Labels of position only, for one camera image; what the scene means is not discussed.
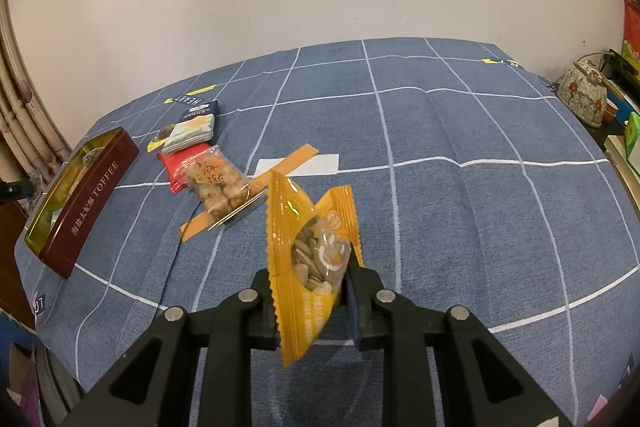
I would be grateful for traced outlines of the orange sunflower seed packet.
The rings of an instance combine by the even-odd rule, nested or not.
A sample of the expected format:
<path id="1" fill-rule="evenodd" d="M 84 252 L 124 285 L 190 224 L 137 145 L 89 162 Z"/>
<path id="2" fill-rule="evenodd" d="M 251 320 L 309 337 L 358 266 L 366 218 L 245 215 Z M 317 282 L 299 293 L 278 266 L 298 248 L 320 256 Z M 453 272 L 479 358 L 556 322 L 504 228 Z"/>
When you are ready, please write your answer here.
<path id="1" fill-rule="evenodd" d="M 285 174 L 270 174 L 267 261 L 282 365 L 306 355 L 329 322 L 350 259 L 363 264 L 354 194 L 332 187 L 319 202 Z"/>

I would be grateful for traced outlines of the beige patterned curtain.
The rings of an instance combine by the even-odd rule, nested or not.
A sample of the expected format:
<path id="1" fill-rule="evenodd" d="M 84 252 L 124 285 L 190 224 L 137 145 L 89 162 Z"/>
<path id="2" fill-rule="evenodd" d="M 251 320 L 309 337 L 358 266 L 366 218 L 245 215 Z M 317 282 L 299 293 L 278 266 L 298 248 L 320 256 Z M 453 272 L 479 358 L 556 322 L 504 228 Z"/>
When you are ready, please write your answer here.
<path id="1" fill-rule="evenodd" d="M 1 136 L 29 178 L 49 183 L 70 146 L 42 105 L 14 32 L 9 0 L 1 0 Z"/>

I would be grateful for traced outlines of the gold red toffee tin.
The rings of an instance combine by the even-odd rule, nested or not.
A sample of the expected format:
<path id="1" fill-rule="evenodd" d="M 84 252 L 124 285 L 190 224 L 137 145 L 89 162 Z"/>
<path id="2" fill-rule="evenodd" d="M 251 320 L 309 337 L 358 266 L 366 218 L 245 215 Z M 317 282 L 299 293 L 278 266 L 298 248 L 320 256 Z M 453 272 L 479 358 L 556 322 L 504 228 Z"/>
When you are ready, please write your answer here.
<path id="1" fill-rule="evenodd" d="M 85 141 L 52 182 L 25 234 L 29 250 L 63 279 L 72 273 L 104 205 L 139 155 L 122 127 Z"/>

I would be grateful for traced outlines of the red snack packet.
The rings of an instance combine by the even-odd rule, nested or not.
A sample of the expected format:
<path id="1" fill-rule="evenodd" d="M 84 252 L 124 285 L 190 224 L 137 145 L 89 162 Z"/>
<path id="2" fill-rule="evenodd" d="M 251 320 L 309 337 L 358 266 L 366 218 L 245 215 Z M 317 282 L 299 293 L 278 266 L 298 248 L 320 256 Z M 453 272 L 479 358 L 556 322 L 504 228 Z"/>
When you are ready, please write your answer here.
<path id="1" fill-rule="evenodd" d="M 192 157 L 198 156 L 209 149 L 207 143 L 201 143 L 192 145 L 184 150 L 178 150 L 178 152 L 171 154 L 164 154 L 161 150 L 156 153 L 157 158 L 163 163 L 169 179 L 169 188 L 172 194 L 178 194 L 184 188 L 186 184 L 179 176 L 179 172 Z"/>

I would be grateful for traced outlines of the navy white biscuit packet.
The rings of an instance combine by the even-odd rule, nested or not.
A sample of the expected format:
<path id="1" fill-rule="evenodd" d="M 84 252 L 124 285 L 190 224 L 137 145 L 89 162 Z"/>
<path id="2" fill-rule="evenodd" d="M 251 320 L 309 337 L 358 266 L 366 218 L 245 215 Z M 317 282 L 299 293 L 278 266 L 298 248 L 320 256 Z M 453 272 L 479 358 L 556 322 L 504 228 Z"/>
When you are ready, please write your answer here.
<path id="1" fill-rule="evenodd" d="M 217 115 L 217 100 L 189 108 L 172 128 L 162 152 L 170 155 L 212 139 Z"/>

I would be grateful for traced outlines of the clear bag of nut balls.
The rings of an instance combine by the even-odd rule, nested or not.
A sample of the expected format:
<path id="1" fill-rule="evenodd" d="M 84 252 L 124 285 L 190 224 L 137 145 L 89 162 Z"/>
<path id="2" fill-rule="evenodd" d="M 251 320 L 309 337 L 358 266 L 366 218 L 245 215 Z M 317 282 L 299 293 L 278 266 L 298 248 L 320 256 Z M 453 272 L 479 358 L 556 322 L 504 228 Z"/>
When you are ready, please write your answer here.
<path id="1" fill-rule="evenodd" d="M 266 190 L 247 178 L 218 145 L 192 157 L 179 176 L 201 199 L 206 229 L 233 219 L 266 194 Z"/>

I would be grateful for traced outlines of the floral fabric bag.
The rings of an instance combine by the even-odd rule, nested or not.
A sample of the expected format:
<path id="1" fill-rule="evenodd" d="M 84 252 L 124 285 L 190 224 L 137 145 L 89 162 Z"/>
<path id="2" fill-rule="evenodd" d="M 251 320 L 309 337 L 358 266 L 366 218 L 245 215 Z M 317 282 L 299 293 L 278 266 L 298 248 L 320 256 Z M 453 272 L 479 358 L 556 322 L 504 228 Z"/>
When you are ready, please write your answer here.
<path id="1" fill-rule="evenodd" d="M 600 128 L 608 90 L 605 77 L 590 58 L 574 61 L 556 83 L 556 96 L 583 123 Z"/>

